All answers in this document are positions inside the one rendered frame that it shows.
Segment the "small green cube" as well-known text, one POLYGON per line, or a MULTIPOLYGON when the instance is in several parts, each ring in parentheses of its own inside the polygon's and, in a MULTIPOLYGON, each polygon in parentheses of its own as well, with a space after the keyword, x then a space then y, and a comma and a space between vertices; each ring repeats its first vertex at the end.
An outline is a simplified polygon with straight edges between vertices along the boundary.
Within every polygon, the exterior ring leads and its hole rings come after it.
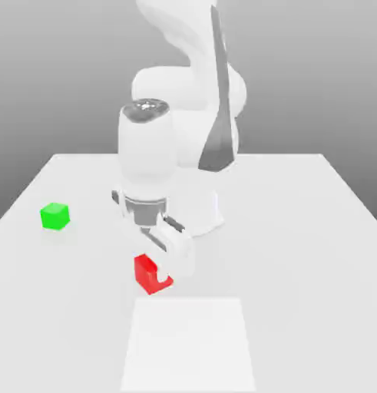
POLYGON ((50 230, 62 230, 71 221, 68 205, 63 203, 49 203, 40 215, 42 226, 50 230))

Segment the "small red cube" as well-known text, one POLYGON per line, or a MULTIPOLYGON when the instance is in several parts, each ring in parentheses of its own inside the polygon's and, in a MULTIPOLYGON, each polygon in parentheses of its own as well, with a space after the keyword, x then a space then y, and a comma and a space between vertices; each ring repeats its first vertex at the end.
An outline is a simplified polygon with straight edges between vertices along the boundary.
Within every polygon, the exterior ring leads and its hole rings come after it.
POLYGON ((141 254, 134 258, 135 279, 148 295, 152 295, 174 284, 174 280, 170 276, 165 280, 159 280, 157 273, 157 265, 146 254, 141 254))

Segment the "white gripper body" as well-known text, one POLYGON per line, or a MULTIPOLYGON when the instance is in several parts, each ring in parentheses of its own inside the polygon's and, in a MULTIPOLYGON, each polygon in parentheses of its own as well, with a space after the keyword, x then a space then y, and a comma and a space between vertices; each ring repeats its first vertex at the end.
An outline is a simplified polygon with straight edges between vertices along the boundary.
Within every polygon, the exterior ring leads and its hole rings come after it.
POLYGON ((141 227, 148 239, 147 255, 155 262, 169 261, 171 276, 192 276, 195 270, 195 245, 185 226, 172 216, 158 216, 155 226, 141 227))

